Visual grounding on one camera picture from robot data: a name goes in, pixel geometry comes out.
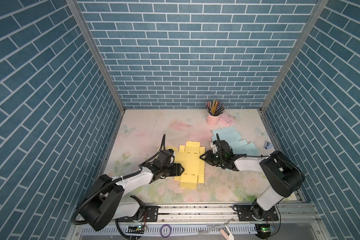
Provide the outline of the yellow paper box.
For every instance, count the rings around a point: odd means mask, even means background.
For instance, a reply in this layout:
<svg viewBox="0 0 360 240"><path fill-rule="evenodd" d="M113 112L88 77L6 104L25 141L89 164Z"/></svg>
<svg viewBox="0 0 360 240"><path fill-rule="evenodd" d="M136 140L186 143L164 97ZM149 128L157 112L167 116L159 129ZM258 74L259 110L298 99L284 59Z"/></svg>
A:
<svg viewBox="0 0 360 240"><path fill-rule="evenodd" d="M205 147L200 142L187 141L185 145L179 148L167 147L173 150L175 154L175 163L180 163L185 169L175 181L180 182L180 188L196 189L198 184L205 183L205 162L200 156L206 153Z"/></svg>

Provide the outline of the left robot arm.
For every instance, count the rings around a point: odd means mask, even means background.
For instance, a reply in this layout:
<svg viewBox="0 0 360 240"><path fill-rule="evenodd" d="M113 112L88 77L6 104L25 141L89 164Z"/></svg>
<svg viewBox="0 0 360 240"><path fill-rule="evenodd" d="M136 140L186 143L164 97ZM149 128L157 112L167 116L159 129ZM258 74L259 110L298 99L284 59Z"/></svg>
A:
<svg viewBox="0 0 360 240"><path fill-rule="evenodd" d="M95 231L102 230L111 221L129 219L141 221L146 215L146 204L137 196L124 196L131 191L166 177L179 177L185 171L175 163L173 150L160 150L139 165L139 170L118 178L101 175L76 207L71 217L73 225L89 224Z"/></svg>

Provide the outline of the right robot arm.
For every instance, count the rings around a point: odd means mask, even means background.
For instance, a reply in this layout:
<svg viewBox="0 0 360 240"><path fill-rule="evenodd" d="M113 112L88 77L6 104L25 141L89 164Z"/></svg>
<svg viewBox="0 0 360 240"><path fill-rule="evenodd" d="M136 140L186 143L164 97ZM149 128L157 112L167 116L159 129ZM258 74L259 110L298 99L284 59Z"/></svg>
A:
<svg viewBox="0 0 360 240"><path fill-rule="evenodd" d="M280 151L268 156L235 154L226 141L212 142L212 149L200 156L207 164L235 172L261 172L270 186L252 203L255 218L262 218L281 200L288 198L305 181L305 175Z"/></svg>

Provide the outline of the light blue flat paper box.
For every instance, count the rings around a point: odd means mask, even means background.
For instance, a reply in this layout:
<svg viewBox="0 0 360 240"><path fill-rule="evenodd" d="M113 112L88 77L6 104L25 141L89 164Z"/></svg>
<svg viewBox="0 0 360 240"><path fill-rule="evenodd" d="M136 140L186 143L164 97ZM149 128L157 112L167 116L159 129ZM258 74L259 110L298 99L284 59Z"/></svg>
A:
<svg viewBox="0 0 360 240"><path fill-rule="evenodd" d="M219 135L221 141L226 141L232 148L234 154L242 155L247 154L250 156L260 156L258 149L254 143L249 143L242 138L241 134L235 127L226 127L222 129L212 130L212 141L217 140L216 134Z"/></svg>

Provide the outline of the pink flat paper box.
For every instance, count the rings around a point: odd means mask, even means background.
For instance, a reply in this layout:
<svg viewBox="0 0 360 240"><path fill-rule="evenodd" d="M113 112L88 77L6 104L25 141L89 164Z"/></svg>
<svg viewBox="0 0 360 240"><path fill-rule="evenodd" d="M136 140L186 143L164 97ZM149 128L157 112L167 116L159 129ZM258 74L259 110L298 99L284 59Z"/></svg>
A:
<svg viewBox="0 0 360 240"><path fill-rule="evenodd" d="M223 112L221 115L219 115L219 121L224 126L230 127L236 121L236 119L227 112Z"/></svg>

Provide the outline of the pink metal pencil cup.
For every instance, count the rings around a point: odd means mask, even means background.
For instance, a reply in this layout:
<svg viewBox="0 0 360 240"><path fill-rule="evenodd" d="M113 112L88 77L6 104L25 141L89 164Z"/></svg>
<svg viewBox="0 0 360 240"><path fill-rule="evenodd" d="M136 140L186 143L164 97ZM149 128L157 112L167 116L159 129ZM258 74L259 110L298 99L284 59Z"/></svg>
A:
<svg viewBox="0 0 360 240"><path fill-rule="evenodd" d="M206 123L209 126L214 127L219 123L219 121L220 121L220 116L213 116L213 115L210 115L210 114L207 115Z"/></svg>

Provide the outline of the coloured pencils bundle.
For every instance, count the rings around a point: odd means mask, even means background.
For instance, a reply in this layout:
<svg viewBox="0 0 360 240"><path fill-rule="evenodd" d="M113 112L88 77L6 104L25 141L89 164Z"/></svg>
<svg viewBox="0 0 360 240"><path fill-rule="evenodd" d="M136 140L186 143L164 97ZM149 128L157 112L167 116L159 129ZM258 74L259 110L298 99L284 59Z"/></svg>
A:
<svg viewBox="0 0 360 240"><path fill-rule="evenodd" d="M225 111L225 105L219 100L207 101L205 108L209 115L217 117Z"/></svg>

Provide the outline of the white pink clip tool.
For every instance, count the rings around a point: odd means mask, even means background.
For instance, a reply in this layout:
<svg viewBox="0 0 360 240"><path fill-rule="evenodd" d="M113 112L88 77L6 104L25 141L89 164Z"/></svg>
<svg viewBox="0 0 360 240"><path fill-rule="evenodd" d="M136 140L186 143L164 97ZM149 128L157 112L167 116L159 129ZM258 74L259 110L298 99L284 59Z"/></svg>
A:
<svg viewBox="0 0 360 240"><path fill-rule="evenodd" d="M220 234L224 237L225 240L234 240L235 237L230 231L229 227L227 225L223 225L220 230Z"/></svg>

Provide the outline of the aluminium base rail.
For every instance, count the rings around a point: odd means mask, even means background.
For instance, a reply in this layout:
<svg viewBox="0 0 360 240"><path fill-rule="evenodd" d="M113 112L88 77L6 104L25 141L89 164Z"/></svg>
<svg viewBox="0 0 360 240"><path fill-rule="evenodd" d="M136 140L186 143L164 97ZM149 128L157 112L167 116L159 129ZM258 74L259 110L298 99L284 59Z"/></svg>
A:
<svg viewBox="0 0 360 240"><path fill-rule="evenodd" d="M69 240L225 240L219 230L227 225L235 240L328 240L330 235L313 204L277 204L262 221L249 203L147 204L139 222L110 222L95 231L90 225L72 227Z"/></svg>

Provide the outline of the aluminium corner post right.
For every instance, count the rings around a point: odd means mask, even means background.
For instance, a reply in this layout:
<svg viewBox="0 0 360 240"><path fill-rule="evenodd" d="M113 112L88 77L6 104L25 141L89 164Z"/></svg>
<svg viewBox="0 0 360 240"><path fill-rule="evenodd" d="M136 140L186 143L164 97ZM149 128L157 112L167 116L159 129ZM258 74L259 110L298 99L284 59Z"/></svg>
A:
<svg viewBox="0 0 360 240"><path fill-rule="evenodd" d="M317 1L316 5L313 7L313 10L305 23L304 27L301 30L299 37L297 38L296 42L293 45L293 48L289 55L286 58L284 65L281 67L278 76L276 77L273 85L270 88L269 93L267 94L264 102L261 104L260 113L264 114L266 109L270 105L272 98L275 96L277 90L281 86L284 78L286 77L288 71L290 70L293 62L295 61L297 55L299 54L300 50L302 49L304 43L306 42L308 36L310 35L311 31L313 30L316 22L318 21L320 15L324 11L325 7L327 6L329 0L319 0Z"/></svg>

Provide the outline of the aluminium corner post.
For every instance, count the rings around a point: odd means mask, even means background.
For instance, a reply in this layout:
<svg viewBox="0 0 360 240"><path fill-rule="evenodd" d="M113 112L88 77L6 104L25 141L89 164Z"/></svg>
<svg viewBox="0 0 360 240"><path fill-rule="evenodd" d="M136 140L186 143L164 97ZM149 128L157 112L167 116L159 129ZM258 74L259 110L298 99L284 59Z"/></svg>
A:
<svg viewBox="0 0 360 240"><path fill-rule="evenodd" d="M91 34L91 31L85 21L84 15L79 7L78 2L74 1L74 0L66 0L66 3L67 3L85 41L87 43L91 53L93 54L95 62L98 65L99 70L102 73L102 75L105 79L105 82L106 82L107 86L109 87L109 89L116 101L117 106L119 107L121 113L124 114L125 107L122 103L122 100L121 100L119 94L117 93L117 90L115 88L113 80L112 80L110 73L105 65L105 62L99 52L99 49L98 49L96 42Z"/></svg>
<svg viewBox="0 0 360 240"><path fill-rule="evenodd" d="M293 45L293 48L289 55L286 58L284 65L281 67L278 76L276 77L273 85L270 88L269 93L267 94L264 102L261 104L260 113L264 114L266 109L270 105L272 98L275 96L277 90L281 86L284 78L286 77L288 71L290 70L293 62L295 61L297 55L299 54L300 50L302 49L304 43L306 42L308 36L310 35L311 31L313 30L316 22L318 21L320 15L324 11L325 7L327 6L329 0L319 0L317 1L316 5L313 7L313 10L305 23L304 27L301 30L299 37L297 38L296 42Z"/></svg>

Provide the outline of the aluminium corner post left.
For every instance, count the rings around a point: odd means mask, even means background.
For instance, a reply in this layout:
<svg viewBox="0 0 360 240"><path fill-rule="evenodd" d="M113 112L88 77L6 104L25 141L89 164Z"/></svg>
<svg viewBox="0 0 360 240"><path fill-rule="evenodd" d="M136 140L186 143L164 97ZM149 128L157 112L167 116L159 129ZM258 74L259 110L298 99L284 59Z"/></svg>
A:
<svg viewBox="0 0 360 240"><path fill-rule="evenodd" d="M105 82L106 82L107 86L109 87L109 89L116 101L117 106L119 107L121 113L124 114L125 107L122 103L122 100L121 100L119 94L117 93L117 90L115 88L113 80L112 80L110 73L105 65L105 62L99 52L99 49L98 49L96 42L91 34L91 31L85 21L84 15L79 7L78 2L74 1L74 0L66 0L66 3L67 3L85 41L87 43L91 53L93 54L95 62L98 65L99 70L102 73L102 75L105 79Z"/></svg>

